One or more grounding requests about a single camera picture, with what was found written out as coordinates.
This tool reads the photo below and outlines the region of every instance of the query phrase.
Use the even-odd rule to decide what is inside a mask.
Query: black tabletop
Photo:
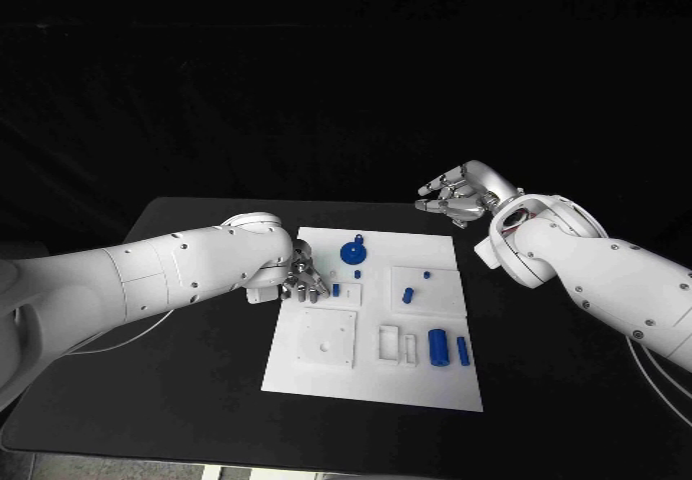
[[[486,268],[473,252],[486,220],[461,231],[404,204],[161,198],[127,241],[252,211],[278,215],[293,235],[310,226],[453,236],[484,413],[262,392],[280,303],[249,305],[242,291],[176,311],[123,348],[61,359],[9,419],[6,448],[450,478],[692,475],[692,430],[623,336],[556,279],[532,291]]]

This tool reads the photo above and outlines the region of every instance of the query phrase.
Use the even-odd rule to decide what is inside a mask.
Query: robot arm
[[[0,261],[0,410],[48,365],[99,333],[245,287],[329,296],[310,247],[267,213],[87,252]]]
[[[450,170],[418,191],[441,190],[417,208],[466,228],[493,214],[476,253],[518,283],[555,275],[584,311],[692,371],[692,270],[624,240],[607,238],[588,212],[559,196],[525,195],[480,162]]]

